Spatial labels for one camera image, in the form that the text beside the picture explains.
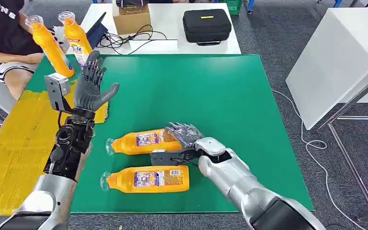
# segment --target yellow tape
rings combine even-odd
[[[73,93],[66,96],[73,108]],[[95,114],[105,121],[108,103]],[[0,215],[10,215],[32,190],[53,148],[58,112],[47,92],[25,91],[0,128]],[[63,113],[62,124],[67,117]]]

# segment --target cardboard box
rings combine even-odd
[[[147,5],[140,11],[129,12],[125,8],[119,8],[114,1],[113,16],[119,35],[135,34],[142,26],[151,24],[149,7]],[[146,26],[142,30],[151,30],[151,27]]]

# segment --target orange detergent bottle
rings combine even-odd
[[[83,67],[92,52],[90,43],[84,30],[75,21],[75,14],[70,11],[58,15],[58,20],[64,24],[64,34],[74,51],[75,58]]]
[[[25,23],[32,30],[33,40],[41,46],[56,72],[67,78],[73,76],[74,69],[49,30],[44,26],[43,18],[38,15],[32,15],[26,18]]]
[[[117,173],[104,172],[103,190],[118,189],[123,193],[174,193],[190,188],[188,166],[146,166],[126,168]]]
[[[109,155],[116,152],[126,155],[151,153],[153,150],[179,151],[180,143],[173,135],[164,129],[156,129],[138,133],[128,133],[123,137],[106,141],[106,151]]]

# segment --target person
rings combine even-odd
[[[41,47],[24,23],[23,6],[24,0],[0,0],[0,82],[16,100],[43,58]]]

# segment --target green crate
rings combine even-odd
[[[219,0],[219,2],[225,2],[228,6],[230,15],[239,15],[241,10],[242,0]]]

